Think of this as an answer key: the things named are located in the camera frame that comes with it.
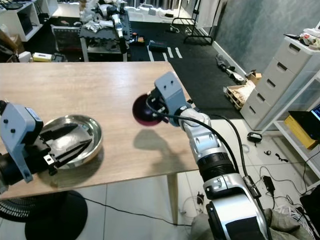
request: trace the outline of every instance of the black cylinder joint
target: black cylinder joint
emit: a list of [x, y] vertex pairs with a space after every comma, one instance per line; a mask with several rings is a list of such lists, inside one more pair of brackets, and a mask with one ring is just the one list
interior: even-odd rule
[[204, 182], [221, 175], [236, 172], [226, 152], [216, 152], [200, 158], [197, 165]]

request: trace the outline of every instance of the black cable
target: black cable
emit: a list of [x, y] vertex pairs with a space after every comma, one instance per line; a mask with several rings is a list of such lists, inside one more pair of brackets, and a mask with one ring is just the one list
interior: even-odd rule
[[270, 229], [269, 229], [269, 226], [268, 226], [268, 222], [267, 222], [267, 218], [266, 218], [266, 215], [265, 215], [265, 212], [264, 212], [264, 208], [262, 207], [259, 198], [255, 199], [255, 200], [256, 200], [256, 203], [257, 203], [258, 207], [260, 208], [260, 210], [262, 212], [262, 216], [263, 216], [265, 224], [266, 224], [266, 233], [267, 233], [267, 236], [268, 236], [268, 240], [272, 240], [272, 236], [271, 236], [271, 232], [270, 232]]
[[303, 179], [303, 182], [304, 182], [304, 187], [305, 187], [305, 192], [302, 194], [302, 195], [305, 195], [307, 192], [309, 192], [310, 190], [307, 191], [307, 184], [306, 184], [306, 181], [305, 181], [305, 174], [306, 174], [306, 167], [307, 167], [307, 162], [310, 161], [313, 157], [315, 157], [316, 155], [318, 155], [320, 153], [320, 151], [318, 151], [316, 154], [312, 155], [311, 157], [309, 157], [309, 159], [307, 161], [305, 161], [304, 163], [304, 169], [303, 169], [303, 176], [302, 176], [302, 179]]
[[143, 217], [150, 218], [150, 219], [161, 220], [161, 221], [166, 222], [167, 224], [171, 224], [171, 225], [174, 225], [174, 226], [186, 226], [186, 227], [191, 227], [191, 226], [192, 226], [192, 225], [187, 225], [187, 224], [175, 224], [175, 223], [169, 222], [169, 221], [167, 221], [167, 220], [165, 220], [165, 219], [163, 219], [163, 218], [160, 218], [160, 217], [149, 216], [149, 215], [142, 214], [142, 213], [134, 213], [134, 212], [126, 211], [126, 210], [121, 210], [121, 209], [115, 208], [115, 207], [113, 207], [113, 206], [110, 206], [110, 205], [103, 204], [103, 203], [98, 202], [98, 201], [94, 201], [94, 200], [88, 199], [88, 198], [86, 198], [86, 197], [84, 197], [84, 196], [73, 194], [73, 193], [71, 193], [71, 192], [68, 192], [68, 194], [70, 194], [70, 195], [72, 195], [72, 196], [76, 196], [76, 197], [78, 197], [78, 198], [82, 198], [82, 199], [87, 200], [87, 201], [90, 201], [90, 202], [93, 202], [93, 203], [95, 203], [95, 204], [102, 205], [102, 206], [107, 207], [107, 208], [111, 208], [111, 209], [116, 210], [116, 211], [121, 212], [121, 213], [126, 213], [126, 214], [131, 214], [131, 215], [137, 215], [137, 216], [143, 216]]
[[273, 206], [272, 206], [272, 210], [275, 209], [275, 205], [276, 205], [276, 200], [275, 200], [275, 195], [271, 195], [272, 196], [272, 200], [273, 200]]
[[160, 115], [162, 117], [171, 118], [171, 119], [181, 119], [181, 120], [191, 121], [191, 122], [197, 123], [197, 124], [205, 127], [206, 129], [210, 130], [213, 134], [215, 134], [219, 138], [219, 140], [225, 145], [226, 149], [230, 153], [232, 161], [233, 161], [234, 169], [235, 169], [236, 173], [239, 173], [239, 168], [238, 168], [238, 164], [237, 164], [237, 161], [236, 161], [234, 153], [232, 152], [232, 150], [231, 150], [230, 146], [228, 145], [227, 141], [216, 130], [214, 130], [212, 127], [210, 127], [209, 125], [205, 124], [204, 122], [199, 121], [199, 120], [194, 119], [194, 118], [191, 118], [191, 117], [170, 115], [170, 114], [158, 112], [157, 110], [155, 110], [153, 107], [150, 106], [150, 104], [148, 103], [148, 100], [149, 100], [149, 97], [146, 99], [145, 104], [155, 114]]
[[237, 138], [238, 143], [239, 143], [240, 157], [241, 157], [241, 164], [242, 164], [242, 168], [243, 168], [243, 173], [244, 173], [245, 176], [248, 176], [248, 172], [247, 172], [247, 169], [246, 169], [246, 163], [245, 163], [245, 157], [244, 157], [244, 150], [242, 148], [242, 142], [241, 142], [240, 134], [239, 134], [236, 126], [232, 123], [232, 121], [230, 121], [228, 118], [226, 118], [224, 116], [217, 115], [217, 114], [211, 114], [211, 115], [226, 120], [231, 125], [231, 127], [233, 128], [233, 130], [235, 132], [235, 135], [236, 135], [236, 138]]
[[292, 185], [294, 186], [294, 188], [295, 188], [295, 190], [297, 191], [297, 193], [299, 193], [300, 195], [303, 195], [303, 194], [304, 194], [304, 193], [302, 194], [301, 192], [299, 192], [299, 190], [297, 189], [295, 183], [294, 183], [292, 180], [290, 180], [290, 179], [281, 179], [281, 180], [275, 179], [275, 178], [271, 175], [269, 169], [268, 169], [266, 166], [261, 166], [261, 167], [260, 167], [260, 170], [259, 170], [260, 180], [261, 180], [261, 178], [262, 178], [262, 176], [261, 176], [261, 169], [262, 169], [262, 168], [264, 168], [264, 169], [266, 169], [266, 170], [268, 171], [270, 177], [271, 177], [274, 181], [276, 181], [276, 182], [286, 182], [286, 181], [288, 181], [288, 182], [292, 183]]
[[299, 222], [300, 221], [300, 219], [303, 217], [304, 215], [303, 214], [301, 214], [301, 216], [299, 217], [299, 219], [297, 220], [297, 222]]
[[299, 205], [300, 207], [302, 207], [303, 210], [305, 210], [304, 206], [302, 206], [300, 203], [294, 203], [294, 201], [292, 201], [291, 197], [287, 194], [286, 196], [272, 196], [268, 194], [269, 192], [267, 191], [265, 193], [265, 195], [267, 195], [268, 197], [271, 197], [273, 199], [285, 199], [288, 201], [288, 203], [292, 206], [296, 206]]

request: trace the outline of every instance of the black floor mat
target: black floor mat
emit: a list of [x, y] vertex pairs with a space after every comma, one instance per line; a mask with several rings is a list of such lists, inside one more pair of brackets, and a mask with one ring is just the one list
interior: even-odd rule
[[[212, 114], [223, 115], [230, 119], [241, 119], [238, 110], [225, 97], [223, 87], [236, 85], [226, 73], [222, 72], [216, 63], [218, 52], [203, 38], [190, 38], [184, 44], [185, 26], [175, 24], [180, 33], [171, 33], [168, 23], [131, 22], [132, 32], [143, 35], [146, 43], [150, 40], [166, 42], [171, 48], [173, 58], [166, 56], [173, 69], [179, 76], [195, 105], [212, 119]], [[179, 49], [182, 58], [179, 58], [175, 48]], [[132, 61], [150, 61], [146, 46], [130, 47]], [[152, 53], [155, 61], [164, 61], [162, 53]]]
[[[61, 21], [66, 21], [70, 26], [79, 21], [76, 17], [52, 17], [28, 42], [24, 48], [29, 52], [38, 52], [46, 54], [56, 53], [55, 37], [51, 31], [51, 24], [55, 26], [66, 26]], [[230, 119], [241, 119], [242, 116], [238, 110], [229, 102], [223, 93], [223, 87], [233, 86], [235, 83], [226, 73], [218, 69], [215, 56], [217, 51], [203, 38], [190, 38], [187, 44], [184, 44], [186, 36], [185, 30], [188, 25], [175, 24], [180, 33], [171, 33], [168, 23], [154, 22], [131, 22], [132, 32], [144, 35], [146, 43], [150, 40], [166, 42], [171, 48], [173, 58], [170, 58], [168, 51], [166, 56], [172, 64], [184, 87], [194, 101], [195, 105], [204, 113], [223, 115]], [[175, 48], [179, 49], [182, 58], [179, 58]], [[69, 62], [78, 62], [82, 57], [81, 52], [63, 52]], [[100, 61], [120, 61], [121, 55], [106, 55], [100, 58]], [[164, 61], [161, 52], [154, 52], [155, 61]], [[146, 46], [130, 46], [129, 61], [150, 61]]]

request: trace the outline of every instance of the stainless steel bowl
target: stainless steel bowl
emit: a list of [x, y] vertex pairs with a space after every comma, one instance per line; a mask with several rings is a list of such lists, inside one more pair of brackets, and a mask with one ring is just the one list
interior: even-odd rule
[[84, 115], [67, 115], [51, 120], [43, 127], [43, 131], [53, 126], [60, 126], [63, 124], [78, 124], [81, 127], [73, 129], [68, 134], [55, 139], [47, 141], [51, 149], [61, 151], [67, 149], [69, 146], [76, 144], [79, 141], [91, 138], [92, 141], [86, 149], [83, 150], [76, 158], [69, 161], [67, 164], [60, 167], [60, 169], [72, 169], [78, 167], [97, 155], [102, 147], [103, 135], [99, 123], [91, 117]]

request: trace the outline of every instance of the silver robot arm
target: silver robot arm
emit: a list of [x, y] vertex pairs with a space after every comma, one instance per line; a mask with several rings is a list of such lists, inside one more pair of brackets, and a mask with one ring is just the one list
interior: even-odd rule
[[[197, 119], [211, 126], [210, 118], [187, 108], [183, 117]], [[267, 224], [246, 183], [233, 169], [221, 141], [198, 123], [179, 120], [186, 132], [193, 157], [203, 178], [203, 188], [210, 203], [206, 206], [215, 239], [268, 239]]]
[[253, 198], [261, 195], [250, 176], [242, 178], [236, 172], [225, 146], [211, 130], [187, 120], [192, 118], [211, 126], [209, 116], [191, 107], [173, 73], [166, 73], [154, 85], [155, 89], [149, 92], [146, 105], [153, 111], [154, 118], [165, 120], [167, 117], [169, 119], [165, 122], [181, 127], [187, 134], [204, 181], [206, 197], [210, 200], [206, 209], [214, 239], [270, 239], [264, 214]]

